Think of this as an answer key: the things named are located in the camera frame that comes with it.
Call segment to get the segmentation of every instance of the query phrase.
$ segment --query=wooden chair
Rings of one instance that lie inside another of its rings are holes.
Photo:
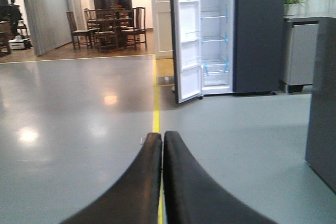
[[[98,40],[98,51],[102,48],[110,48],[115,46],[119,49],[118,29],[115,21],[115,13],[109,9],[96,10],[97,24],[99,25],[98,32],[94,34]]]
[[[86,26],[88,29],[98,28],[98,24],[96,22],[96,19],[97,19],[96,10],[85,9],[84,15],[85,15]]]
[[[11,53],[10,53],[7,33],[0,32],[0,56],[9,55],[9,54]]]
[[[72,39],[72,45],[74,46],[74,50],[76,50],[76,46],[80,48],[80,45],[86,45],[87,47],[89,46],[92,47],[91,31],[77,30],[77,25],[73,12],[67,12],[67,18],[70,26],[71,39]],[[85,42],[80,42],[79,36],[85,36]]]
[[[147,48],[147,35],[146,35],[146,9],[144,7],[133,8],[133,27],[128,28],[127,30],[122,30],[121,34],[123,35],[124,48],[126,46],[133,46],[136,49],[136,45],[144,43]],[[144,41],[141,41],[140,35],[144,35]]]

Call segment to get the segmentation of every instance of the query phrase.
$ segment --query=yellow floor line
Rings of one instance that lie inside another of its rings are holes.
[[[120,55],[120,56],[103,56],[103,57],[98,56],[98,57],[76,58],[76,59],[30,60],[30,61],[1,62],[0,64],[43,62],[43,61],[61,61],[61,60],[87,60],[87,59],[101,59],[101,58],[122,58],[122,57],[138,57],[138,56],[151,56],[151,55]]]
[[[156,85],[156,59],[153,55],[153,86],[154,86],[154,115],[153,115],[153,132],[160,132],[160,87]],[[159,209],[157,213],[157,224],[163,224],[163,183],[161,175],[161,186],[160,186],[160,199],[159,199]]]

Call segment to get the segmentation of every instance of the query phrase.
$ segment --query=gray cabinet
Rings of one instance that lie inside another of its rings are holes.
[[[317,46],[318,21],[284,22],[280,81],[286,92],[312,85]]]

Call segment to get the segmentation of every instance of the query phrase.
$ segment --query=side-by-side refrigerator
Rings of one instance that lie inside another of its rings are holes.
[[[278,88],[283,0],[171,0],[176,102]]]

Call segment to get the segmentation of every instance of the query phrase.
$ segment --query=gray epoxy floor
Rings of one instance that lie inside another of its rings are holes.
[[[58,223],[152,131],[153,57],[0,65],[0,223]]]
[[[152,131],[152,56],[0,65],[0,223],[58,223],[129,166]],[[304,162],[310,94],[221,95],[175,105],[160,128],[279,223],[336,223],[336,195]]]
[[[225,189],[281,224],[336,223],[336,195],[305,163],[311,95],[221,95],[175,105],[161,90],[160,129],[179,131]]]

